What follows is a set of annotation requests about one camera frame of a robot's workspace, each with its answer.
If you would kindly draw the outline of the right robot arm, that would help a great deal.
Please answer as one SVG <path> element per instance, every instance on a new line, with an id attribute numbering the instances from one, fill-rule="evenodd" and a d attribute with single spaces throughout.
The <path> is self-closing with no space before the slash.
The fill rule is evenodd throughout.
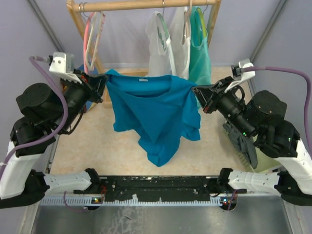
<path id="1" fill-rule="evenodd" d="M 281 197 L 297 206 L 312 204 L 312 159 L 299 132 L 285 120 L 286 103 L 269 91 L 256 93 L 246 103 L 241 86 L 231 88 L 234 79 L 226 77 L 213 85 L 199 85 L 192 92 L 203 112 L 220 112 L 226 121 L 267 157 L 278 161 L 284 170 L 270 174 L 223 168 L 217 179 L 224 193 L 259 192 Z"/>

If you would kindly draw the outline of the blue t-shirt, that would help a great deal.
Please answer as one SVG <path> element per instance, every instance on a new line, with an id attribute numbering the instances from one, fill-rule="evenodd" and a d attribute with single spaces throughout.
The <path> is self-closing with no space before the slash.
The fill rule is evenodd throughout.
<path id="1" fill-rule="evenodd" d="M 116 132 L 134 130 L 148 160 L 160 167 L 179 149 L 181 137 L 200 140 L 195 83 L 173 75 L 132 77 L 106 73 Z"/>

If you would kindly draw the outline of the cream hanger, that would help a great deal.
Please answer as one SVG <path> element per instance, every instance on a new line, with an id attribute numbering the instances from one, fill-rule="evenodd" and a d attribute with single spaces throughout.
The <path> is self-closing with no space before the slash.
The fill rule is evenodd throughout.
<path id="1" fill-rule="evenodd" d="M 96 37 L 97 37 L 97 30 L 98 30 L 98 25 L 99 25 L 99 16 L 97 16 L 97 22 L 95 24 L 94 27 L 94 31 L 93 31 L 93 36 L 92 36 L 92 42 L 91 42 L 91 49 L 90 52 L 88 53 L 88 61 L 91 62 L 92 59 L 92 55 L 93 55 L 93 50 L 95 47 L 95 41 L 96 41 Z"/>

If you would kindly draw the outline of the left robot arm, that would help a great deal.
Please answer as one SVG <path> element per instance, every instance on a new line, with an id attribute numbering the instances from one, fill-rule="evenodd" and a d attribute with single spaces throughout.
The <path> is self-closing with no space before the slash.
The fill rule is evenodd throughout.
<path id="1" fill-rule="evenodd" d="M 107 76 L 88 75 L 80 70 L 74 74 L 79 81 L 67 82 L 67 89 L 60 96 L 47 84 L 35 83 L 17 97 L 23 116 L 13 125 L 8 147 L 10 158 L 0 168 L 1 208 L 32 205 L 47 195 L 94 194 L 101 189 L 99 175 L 92 168 L 66 175 L 45 174 L 33 168 L 55 142 L 53 131 L 70 135 L 82 119 L 86 102 L 102 102 Z"/>

